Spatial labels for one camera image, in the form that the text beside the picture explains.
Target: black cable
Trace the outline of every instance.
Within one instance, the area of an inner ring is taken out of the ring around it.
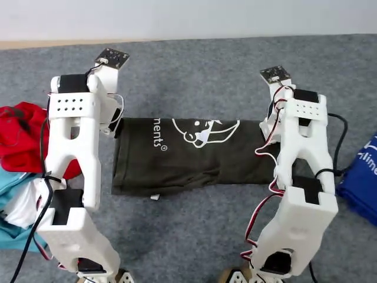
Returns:
[[[88,77],[89,74],[90,74],[92,71],[94,71],[95,69],[100,68],[102,65],[105,65],[105,63],[101,62],[101,63],[99,63],[97,66],[91,67],[91,68],[85,73],[85,76]]]
[[[260,276],[259,274],[257,274],[257,276],[263,281],[263,283],[266,283],[266,280],[264,280],[262,276]]]
[[[88,280],[91,283],[95,283],[93,280],[90,280],[88,277],[83,277],[85,280]]]
[[[339,151],[340,151],[340,147],[342,146],[342,143],[343,143],[343,140],[347,134],[347,131],[348,131],[348,122],[345,118],[343,118],[341,115],[338,115],[338,114],[334,114],[334,113],[328,113],[328,115],[330,117],[335,117],[335,118],[338,118],[340,121],[343,122],[343,132],[342,132],[342,135],[340,136],[339,138],[339,141],[338,141],[338,144],[336,145],[336,149],[335,149],[335,153],[334,153],[334,159],[333,159],[333,162],[334,162],[334,170],[337,170],[338,169],[338,156],[339,156]]]
[[[314,275],[313,265],[311,261],[309,262],[309,271],[310,271],[310,276],[312,277],[313,283],[318,283],[317,278]]]
[[[339,141],[336,145],[336,149],[335,149],[335,152],[334,152],[333,168],[324,168],[324,169],[319,170],[315,174],[315,178],[317,178],[322,172],[332,172],[332,173],[334,173],[335,176],[341,176],[342,174],[344,174],[350,168],[350,165],[349,165],[342,170],[338,170],[339,151],[340,151],[340,147],[342,146],[343,140],[344,140],[344,138],[347,134],[347,131],[348,131],[348,122],[344,117],[342,117],[341,115],[335,114],[335,113],[328,113],[328,116],[337,118],[337,119],[339,119],[340,121],[343,122],[343,132],[340,135]]]
[[[40,140],[39,140],[39,151],[40,151],[40,159],[41,159],[41,166],[42,166],[42,177],[45,177],[46,176],[46,165],[45,165],[45,160],[44,160],[44,155],[43,155],[43,136],[44,136],[44,127],[46,125],[46,123],[48,122],[48,119],[45,119],[44,122],[42,123],[42,127],[41,127],[41,137],[40,137]],[[13,274],[13,277],[10,281],[10,283],[14,283],[16,282],[16,279],[17,279],[17,276],[22,268],[22,264],[24,263],[24,260],[25,260],[25,257],[26,257],[26,254],[29,250],[29,246],[30,246],[30,243],[34,237],[34,234],[35,234],[35,231],[39,225],[39,223],[41,223],[42,221],[42,218],[43,216],[46,214],[46,211],[51,203],[51,200],[52,200],[52,195],[53,195],[53,189],[52,189],[52,186],[49,182],[49,180],[47,178],[44,178],[44,181],[46,183],[46,186],[48,188],[48,197],[47,197],[47,201],[46,201],[46,204],[45,206],[42,208],[42,211],[41,213],[39,214],[39,217],[37,218],[37,220],[35,221],[33,227],[31,228],[31,231],[29,233],[29,236],[28,236],[28,239],[26,241],[26,244],[25,244],[25,247],[24,247],[24,250],[22,251],[22,254],[21,254],[21,257],[18,261],[18,265],[16,267],[16,270]]]

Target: red wire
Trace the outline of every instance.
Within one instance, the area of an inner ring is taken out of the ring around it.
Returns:
[[[257,243],[251,239],[249,239],[249,235],[252,231],[252,228],[254,226],[254,223],[255,223],[255,220],[258,216],[258,213],[259,211],[261,210],[261,208],[266,204],[266,202],[271,199],[272,197],[274,196],[278,196],[280,198],[283,197],[283,194],[282,193],[273,193],[271,195],[269,195],[268,197],[264,198],[257,206],[257,208],[254,210],[253,214],[252,214],[252,218],[250,219],[250,222],[249,222],[249,225],[247,226],[247,229],[246,229],[246,233],[245,233],[245,241],[252,244],[253,246],[255,246],[256,248],[258,247]],[[248,251],[244,251],[240,254],[240,256],[247,260],[247,261],[251,261],[251,258],[249,257],[249,255],[251,255],[253,253],[252,250],[248,250]]]

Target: white wire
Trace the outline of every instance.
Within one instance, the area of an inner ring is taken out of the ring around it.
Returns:
[[[266,143],[264,144],[264,146],[259,147],[259,148],[257,148],[257,149],[254,151],[254,153],[255,153],[256,156],[269,156],[269,157],[271,157],[272,160],[273,160],[274,163],[275,163],[275,167],[277,166],[277,161],[276,161],[276,158],[274,157],[274,155],[272,155],[271,153],[268,153],[268,152],[259,152],[259,150],[263,150],[263,149],[265,149],[267,146],[270,145],[270,141],[271,141],[271,139],[272,139],[272,137],[273,137],[273,133],[275,132],[276,128],[277,128],[277,126],[276,126],[276,127],[272,130],[272,132],[270,133],[270,137],[269,137],[268,140],[266,140]],[[269,184],[269,190],[270,190],[271,192],[273,192],[273,193],[277,193],[277,191],[275,191],[275,190],[272,189],[272,185],[276,182],[276,180],[277,180],[277,176],[276,176],[276,177],[272,180],[272,182]]]
[[[122,99],[122,110],[120,111],[119,116],[115,120],[110,122],[110,124],[112,124],[112,123],[117,122],[120,118],[122,118],[122,115],[123,115],[123,112],[124,112],[124,98],[120,94],[108,94],[107,96],[109,96],[109,97],[117,96],[117,97],[120,97],[120,99]]]

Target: clothing tag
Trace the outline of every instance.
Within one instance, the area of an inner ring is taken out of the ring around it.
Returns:
[[[158,200],[160,198],[160,195],[152,195],[151,199],[152,200]]]

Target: electrical wire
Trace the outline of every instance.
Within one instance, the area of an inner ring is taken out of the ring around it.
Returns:
[[[255,223],[255,220],[256,220],[256,218],[257,218],[257,216],[258,216],[259,211],[260,211],[261,208],[266,204],[266,202],[267,202],[268,200],[270,200],[271,198],[273,198],[273,197],[275,197],[275,196],[282,198],[282,197],[283,197],[283,194],[282,194],[282,193],[273,193],[273,194],[271,194],[271,195],[269,195],[269,196],[266,196],[266,197],[265,197],[265,198],[264,198],[264,199],[263,199],[263,200],[257,205],[257,207],[255,208],[255,210],[254,210],[254,212],[253,212],[253,214],[252,214],[252,216],[251,216],[251,218],[250,218],[249,224],[247,225],[246,232],[245,232],[245,241],[248,242],[248,243],[250,243],[250,244],[252,244],[252,245],[255,246],[256,248],[258,247],[257,242],[255,242],[255,241],[249,239],[249,235],[250,235],[250,233],[251,233],[251,231],[252,231],[252,228],[253,228],[253,226],[254,226],[254,223]],[[242,253],[240,254],[240,256],[241,256],[243,259],[246,259],[246,260],[249,261],[249,260],[251,260],[250,257],[249,257],[249,255],[251,255],[252,253],[253,253],[252,250],[249,250],[249,251],[242,252]]]
[[[340,151],[340,148],[342,146],[342,143],[343,143],[344,138],[345,138],[347,131],[348,131],[348,121],[344,117],[342,117],[341,115],[338,115],[338,114],[335,114],[335,113],[328,113],[328,116],[337,118],[337,119],[339,119],[340,121],[343,122],[343,132],[340,135],[339,141],[338,141],[336,148],[335,148],[334,157],[333,157],[333,168],[320,169],[315,174],[315,178],[317,178],[322,172],[332,172],[332,173],[334,173],[335,176],[341,176],[350,168],[350,165],[349,165],[342,170],[338,170],[339,151]]]
[[[264,280],[262,276],[260,276],[259,274],[257,274],[257,276],[263,281],[263,283],[266,283],[266,280]]]
[[[311,261],[309,262],[309,271],[310,271],[310,276],[312,277],[313,283],[318,283],[317,278],[314,275],[313,265]]]
[[[281,111],[281,108],[280,109],[277,109],[277,113],[276,113],[276,120],[274,122],[274,125],[271,129],[271,132],[270,134],[268,135],[267,139],[266,139],[266,142],[265,144],[262,146],[262,147],[259,147],[257,148],[254,153],[256,156],[269,156],[272,158],[272,160],[274,161],[275,163],[275,167],[277,166],[277,161],[276,161],[276,158],[274,157],[274,155],[272,155],[271,153],[269,152],[259,152],[263,149],[265,149],[271,142],[271,139],[273,137],[273,133],[275,132],[276,130],[276,127],[277,125],[279,124],[279,115],[280,115],[280,111]],[[273,187],[276,185],[276,182],[277,182],[277,176],[272,180],[272,182],[269,184],[269,190],[272,192],[272,193],[284,193],[283,190],[275,190]]]
[[[88,76],[90,75],[91,72],[93,72],[94,70],[100,68],[102,65],[105,65],[105,63],[101,62],[101,63],[99,63],[97,66],[91,67],[91,68],[85,73],[85,76],[88,77]]]
[[[24,263],[24,260],[25,260],[25,257],[26,257],[26,254],[29,250],[29,246],[30,246],[30,243],[33,239],[33,236],[34,236],[34,233],[39,225],[39,223],[41,223],[42,221],[42,218],[44,217],[44,215],[46,214],[46,211],[52,201],[52,195],[53,195],[53,189],[52,189],[52,186],[49,182],[49,179],[47,178],[46,176],[46,165],[45,165],[45,161],[44,161],[44,155],[43,155],[43,137],[44,137],[44,127],[46,125],[46,123],[48,122],[48,119],[46,118],[44,120],[44,122],[42,123],[42,127],[41,127],[41,137],[40,137],[40,140],[39,140],[39,151],[40,151],[40,159],[41,159],[41,166],[42,166],[42,177],[44,178],[44,181],[46,183],[46,186],[48,188],[48,197],[47,197],[47,201],[46,201],[46,204],[45,206],[42,208],[42,211],[41,213],[39,214],[39,217],[37,218],[37,220],[35,221],[34,225],[32,226],[31,230],[30,230],[30,233],[29,233],[29,236],[28,236],[28,239],[26,241],[26,244],[25,244],[25,247],[24,247],[24,250],[22,251],[22,254],[21,254],[21,257],[18,261],[18,265],[15,269],[15,272],[13,274],[13,277],[10,281],[10,283],[14,283],[17,279],[17,276],[22,268],[22,264]]]
[[[122,118],[122,115],[123,115],[123,112],[124,112],[124,98],[120,94],[116,94],[116,93],[115,94],[108,94],[107,96],[109,96],[109,97],[116,96],[116,97],[119,97],[122,100],[122,109],[121,109],[118,117],[110,122],[110,124],[112,124],[112,123],[117,122],[120,118]]]
[[[95,283],[93,280],[90,280],[88,277],[83,277],[85,280],[88,280],[90,283]]]
[[[54,258],[53,255],[51,255],[51,256],[48,255],[47,251],[43,248],[43,246],[40,243],[37,242],[34,235],[33,235],[33,241],[34,241],[34,244],[37,246],[39,252],[44,257],[45,260],[51,261]]]

